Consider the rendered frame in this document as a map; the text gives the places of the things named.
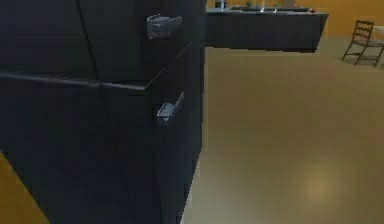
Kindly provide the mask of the dark kitchen counter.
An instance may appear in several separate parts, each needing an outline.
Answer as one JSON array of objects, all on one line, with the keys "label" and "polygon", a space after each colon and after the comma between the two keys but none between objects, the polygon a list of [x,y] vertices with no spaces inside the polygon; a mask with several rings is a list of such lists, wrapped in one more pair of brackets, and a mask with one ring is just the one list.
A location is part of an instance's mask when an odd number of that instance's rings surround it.
[{"label": "dark kitchen counter", "polygon": [[206,47],[314,53],[329,14],[210,8]]}]

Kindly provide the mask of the black fridge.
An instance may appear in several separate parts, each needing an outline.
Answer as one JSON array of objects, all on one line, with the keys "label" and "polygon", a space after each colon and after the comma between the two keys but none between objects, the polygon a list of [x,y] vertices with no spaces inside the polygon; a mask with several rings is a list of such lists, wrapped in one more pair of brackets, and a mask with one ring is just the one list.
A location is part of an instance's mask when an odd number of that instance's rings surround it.
[{"label": "black fridge", "polygon": [[[49,224],[181,224],[206,0],[0,0],[0,153]],[[183,18],[149,39],[146,19]],[[164,102],[183,105],[156,117]]]}]

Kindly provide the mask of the dark wooden chair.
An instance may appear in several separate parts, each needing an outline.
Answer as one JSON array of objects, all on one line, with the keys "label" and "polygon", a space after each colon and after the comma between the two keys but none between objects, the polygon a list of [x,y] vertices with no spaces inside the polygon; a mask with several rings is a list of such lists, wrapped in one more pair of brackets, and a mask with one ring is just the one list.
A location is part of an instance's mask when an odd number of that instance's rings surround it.
[{"label": "dark wooden chair", "polygon": [[[379,42],[372,39],[372,33],[375,23],[370,20],[357,20],[354,25],[351,41],[344,52],[341,60],[344,60],[347,56],[356,56],[357,59],[354,62],[357,65],[361,60],[374,61],[374,66],[377,66],[379,60],[384,53],[384,42]],[[353,46],[361,47],[360,52],[350,52]],[[379,53],[377,56],[365,56],[365,52],[368,48],[377,48]]]}]

